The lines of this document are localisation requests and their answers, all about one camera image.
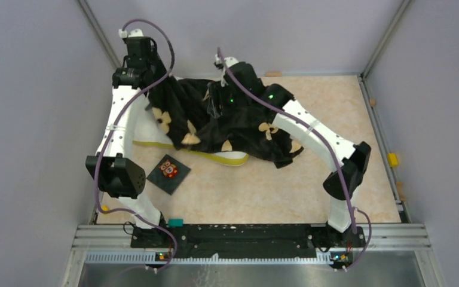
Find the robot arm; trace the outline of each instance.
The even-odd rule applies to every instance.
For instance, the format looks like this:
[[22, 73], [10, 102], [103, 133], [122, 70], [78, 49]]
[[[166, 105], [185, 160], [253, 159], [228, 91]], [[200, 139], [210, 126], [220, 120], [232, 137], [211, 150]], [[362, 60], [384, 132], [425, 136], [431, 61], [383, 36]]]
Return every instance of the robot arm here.
[[[94, 178], [97, 156], [102, 151], [109, 131], [113, 130], [99, 170], [99, 190], [117, 198], [125, 207], [158, 225], [161, 212], [154, 207], [146, 193], [143, 193], [145, 171], [130, 159], [134, 127], [138, 113], [143, 112], [146, 106], [146, 97], [138, 97], [126, 109], [118, 125], [114, 126], [114, 122], [131, 98], [142, 88], [150, 85], [154, 78], [164, 75], [166, 69], [157, 56], [154, 40], [144, 37], [140, 29], [135, 29], [129, 36], [123, 35], [123, 37], [128, 49], [128, 56], [124, 59], [127, 66], [118, 68], [112, 76], [112, 108], [105, 135], [96, 155], [88, 156], [85, 166]], [[142, 229], [152, 228], [141, 220], [136, 220], [136, 225]]]
[[[270, 111], [269, 120], [278, 128], [288, 132], [293, 138], [300, 142], [304, 147], [314, 151], [323, 159], [328, 168], [330, 175], [323, 183], [326, 192], [331, 196], [330, 213], [328, 224], [339, 232], [344, 232], [351, 224], [350, 214], [347, 208], [347, 202], [342, 189], [335, 163], [326, 145], [316, 136], [311, 133], [315, 129], [329, 143], [335, 152], [336, 160], [338, 161], [341, 171], [344, 175], [346, 186], [348, 187], [351, 201], [354, 200], [358, 186], [363, 181], [363, 175], [366, 172], [368, 160], [371, 153], [371, 148], [366, 142], [361, 142], [356, 145], [351, 141], [344, 139], [340, 135], [326, 127], [318, 119], [313, 117], [285, 88], [280, 85], [272, 84], [268, 87], [263, 87], [261, 80], [257, 78], [252, 66], [245, 62], [239, 62], [233, 57], [224, 59], [228, 69], [230, 69], [235, 77], [250, 91], [263, 91], [255, 93], [265, 102], [280, 108], [288, 114], [298, 117], [300, 120], [308, 123], [310, 128], [306, 128], [285, 115]], [[221, 85], [228, 84], [233, 89], [233, 94], [241, 94], [238, 87], [226, 74], [226, 70], [222, 65], [222, 59], [216, 55], [215, 66], [222, 69]]]

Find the black cloth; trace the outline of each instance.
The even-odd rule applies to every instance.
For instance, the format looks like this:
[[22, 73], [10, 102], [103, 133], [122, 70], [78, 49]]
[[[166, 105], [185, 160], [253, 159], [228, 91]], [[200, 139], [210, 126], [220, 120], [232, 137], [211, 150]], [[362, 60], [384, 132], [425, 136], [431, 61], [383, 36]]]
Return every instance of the black cloth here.
[[220, 82], [168, 77], [149, 92], [149, 107], [176, 149], [241, 151], [277, 168], [291, 164], [303, 151], [288, 133], [268, 122], [269, 110], [254, 101], [211, 114], [209, 84]]

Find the cable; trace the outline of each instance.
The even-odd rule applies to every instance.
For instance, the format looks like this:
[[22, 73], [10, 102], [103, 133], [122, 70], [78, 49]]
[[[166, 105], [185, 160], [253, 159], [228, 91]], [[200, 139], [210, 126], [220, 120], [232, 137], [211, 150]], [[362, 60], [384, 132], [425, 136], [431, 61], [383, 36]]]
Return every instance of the cable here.
[[274, 111], [274, 112], [276, 112], [278, 114], [284, 115], [285, 117], [288, 117], [291, 120], [296, 121], [297, 123], [301, 124], [307, 130], [309, 130], [311, 133], [315, 134], [315, 136], [317, 136], [323, 142], [323, 144], [326, 146], [326, 148], [330, 152], [330, 155], [332, 156], [333, 163], [335, 163], [335, 167], [337, 169], [337, 174], [338, 174], [339, 179], [341, 181], [342, 190], [344, 191], [344, 197], [345, 197], [345, 200], [347, 202], [347, 210], [349, 211], [349, 216], [351, 218], [351, 229], [352, 229], [353, 233], [356, 234], [357, 233], [356, 220], [354, 218], [354, 210], [353, 210], [353, 207], [352, 207], [352, 204], [351, 204], [351, 198], [349, 196], [349, 190], [347, 189], [347, 185], [345, 184], [344, 175], [342, 174], [342, 170], [341, 170], [340, 164], [339, 164], [339, 162], [337, 160], [337, 156], [335, 155], [335, 151], [333, 151], [333, 148], [330, 146], [330, 143], [325, 139], [325, 137], [323, 135], [321, 135], [317, 130], [312, 129], [312, 127], [309, 124], [307, 124], [305, 121], [302, 121], [301, 119], [297, 118], [296, 116], [294, 116], [294, 115], [292, 115], [292, 114], [290, 114], [288, 112], [285, 112], [285, 111], [283, 111], [283, 110], [281, 110], [279, 108], [276, 108], [275, 106], [270, 105], [269, 103], [265, 102], [264, 100], [258, 98], [257, 96], [252, 94], [250, 91], [248, 91], [248, 89], [246, 89], [237, 80], [237, 78], [235, 77], [233, 72], [231, 72], [231, 70], [229, 69], [228, 65], [226, 64], [226, 61], [224, 61], [224, 56], [222, 54], [222, 51], [221, 51], [220, 47], [217, 48], [217, 55], [218, 55], [219, 58], [222, 59], [221, 62], [224, 65], [224, 68], [226, 69], [226, 73], [228, 73], [229, 77], [233, 80], [235, 85], [237, 85], [237, 87], [240, 88], [240, 90], [242, 90], [247, 96], [249, 96], [251, 99], [255, 100], [256, 102], [260, 103], [262, 106], [265, 106], [266, 108], [271, 109], [272, 111]]
[[[164, 37], [164, 39], [166, 40], [166, 42], [168, 43], [168, 48], [170, 49], [170, 54], [172, 55], [172, 62], [170, 63], [170, 67], [168, 68], [168, 71], [166, 71], [166, 73], [157, 81], [153, 82], [152, 84], [150, 84], [149, 86], [145, 87], [143, 90], [139, 91], [138, 93], [136, 93], [136, 95], [134, 95], [125, 105], [124, 107], [122, 108], [122, 110], [118, 113], [117, 117], [115, 118], [115, 121], [114, 121], [114, 125], [117, 126], [120, 119], [122, 118], [122, 116], [124, 115], [124, 113], [126, 112], [127, 108], [129, 108], [129, 106], [140, 96], [144, 95], [147, 91], [149, 91], [150, 89], [154, 88], [155, 86], [159, 85], [160, 82], [166, 80], [166, 78], [170, 75], [170, 73], [172, 72], [173, 70], [173, 65], [175, 64], [175, 52], [173, 51], [173, 46], [172, 46], [172, 43], [170, 42], [170, 40], [168, 39], [168, 36], [166, 35], [166, 33], [164, 33], [164, 31], [159, 28], [156, 24], [154, 24], [153, 22], [150, 22], [148, 20], [145, 20], [145, 19], [133, 19], [133, 20], [129, 20], [128, 22], [126, 22], [122, 28], [122, 30], [125, 30], [127, 26], [129, 26], [129, 24], [131, 23], [134, 23], [134, 22], [143, 22], [143, 23], [146, 23], [146, 24], [149, 24], [151, 25], [152, 27], [156, 28], [157, 31], [159, 31], [159, 33], [161, 33]], [[103, 160], [103, 155], [105, 154], [105, 151], [106, 151], [106, 148], [108, 147], [108, 144], [110, 143], [110, 139], [112, 138], [112, 135], [114, 134], [114, 131], [113, 130], [110, 130], [109, 133], [108, 133], [108, 136], [106, 137], [106, 140], [105, 140], [105, 143], [103, 144], [103, 147], [101, 148], [101, 152], [99, 152], [99, 155], [97, 157], [97, 162], [96, 162], [96, 170], [94, 171], [94, 198], [96, 199], [96, 207], [97, 207], [97, 210], [102, 213], [102, 214], [110, 214], [110, 213], [114, 213], [114, 212], [118, 212], [118, 211], [124, 211], [124, 212], [128, 212], [132, 215], [134, 215], [137, 219], [143, 221], [145, 224], [148, 224], [150, 226], [152, 226], [153, 228], [156, 228], [164, 233], [166, 233], [173, 241], [173, 244], [174, 244], [174, 250], [173, 250], [173, 255], [168, 259], [168, 261], [166, 262], [166, 264], [164, 264], [162, 267], [160, 267], [159, 269], [157, 269], [157, 272], [159, 271], [162, 271], [164, 270], [165, 268], [167, 268], [167, 266], [170, 264], [171, 260], [173, 259], [173, 257], [175, 257], [176, 253], [177, 253], [177, 240], [175, 239], [175, 236], [173, 236], [173, 234], [171, 232], [169, 232], [168, 230], [166, 230], [165, 228], [163, 227], [160, 227], [158, 225], [155, 225], [149, 221], [147, 221], [145, 218], [143, 218], [141, 215], [137, 214], [135, 211], [131, 210], [131, 209], [128, 209], [128, 208], [115, 208], [115, 209], [111, 209], [111, 210], [107, 210], [107, 211], [104, 211], [102, 208], [101, 208], [101, 203], [99, 202], [99, 187], [98, 187], [98, 182], [99, 182], [99, 170], [100, 170], [100, 167], [101, 167], [101, 161]]]
[[115, 279], [119, 278], [120, 276], [122, 276], [122, 274], [128, 272], [128, 271], [131, 271], [132, 269], [137, 269], [137, 268], [145, 268], [145, 270], [148, 270], [148, 267], [147, 265], [133, 265], [133, 266], [129, 266], [127, 268], [124, 268], [122, 269], [121, 271], [119, 271], [117, 274], [113, 275], [112, 277], [110, 277], [103, 285], [101, 285], [102, 287], [105, 287], [105, 286], [108, 286], [108, 284], [110, 284], [110, 282], [113, 282]]
[[129, 233], [126, 231], [126, 225], [129, 224], [133, 227], [133, 230], [136, 228], [136, 224], [132, 223], [131, 221], [126, 221], [124, 222], [124, 224], [122, 225], [122, 229], [124, 230], [124, 233], [128, 234], [128, 235], [133, 235], [133, 233]]
[[321, 249], [321, 246], [314, 246], [314, 247], [317, 247], [319, 249], [319, 251], [323, 252], [323, 253], [327, 253], [328, 251], [330, 251], [330, 246], [328, 246], [327, 248], [325, 248], [324, 250]]
[[348, 267], [344, 268], [344, 270], [346, 272], [351, 270], [360, 261], [360, 259], [362, 258], [363, 253], [365, 253], [365, 251], [367, 251], [367, 248], [369, 247], [369, 243], [371, 242], [371, 239], [372, 239], [372, 223], [371, 223], [371, 219], [370, 219], [369, 215], [367, 213], [365, 213], [364, 211], [358, 209], [358, 207], [355, 207], [354, 210], [356, 210], [356, 211], [360, 212], [361, 214], [363, 214], [363, 216], [365, 216], [365, 219], [367, 219], [367, 224], [369, 225], [369, 236], [367, 237], [367, 242], [365, 242], [365, 245], [364, 245], [362, 251], [360, 252], [360, 254], [358, 254], [358, 257], [356, 257], [356, 259], [353, 260], [351, 265], [349, 265]]

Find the white wall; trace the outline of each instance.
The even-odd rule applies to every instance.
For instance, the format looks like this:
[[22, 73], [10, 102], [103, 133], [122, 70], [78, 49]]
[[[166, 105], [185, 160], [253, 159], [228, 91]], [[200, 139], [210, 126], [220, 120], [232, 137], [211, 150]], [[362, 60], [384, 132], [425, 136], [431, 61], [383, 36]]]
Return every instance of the white wall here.
[[459, 286], [459, 1], [415, 1], [369, 85], [416, 221]]
[[[124, 57], [116, 37], [132, 18], [154, 21], [170, 37], [176, 52], [175, 74], [217, 76], [217, 46], [227, 56], [250, 62], [260, 74], [357, 73], [401, 0], [87, 0], [102, 29]], [[166, 42], [146, 26], [169, 63]]]
[[0, 0], [0, 286], [60, 283], [111, 73], [74, 0]]

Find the small black card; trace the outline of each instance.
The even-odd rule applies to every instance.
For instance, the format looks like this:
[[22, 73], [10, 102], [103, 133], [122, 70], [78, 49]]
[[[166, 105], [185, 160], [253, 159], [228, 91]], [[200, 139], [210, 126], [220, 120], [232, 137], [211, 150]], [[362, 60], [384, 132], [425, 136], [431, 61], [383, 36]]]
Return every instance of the small black card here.
[[190, 171], [191, 169], [180, 161], [165, 155], [147, 176], [147, 179], [167, 194], [172, 195]]

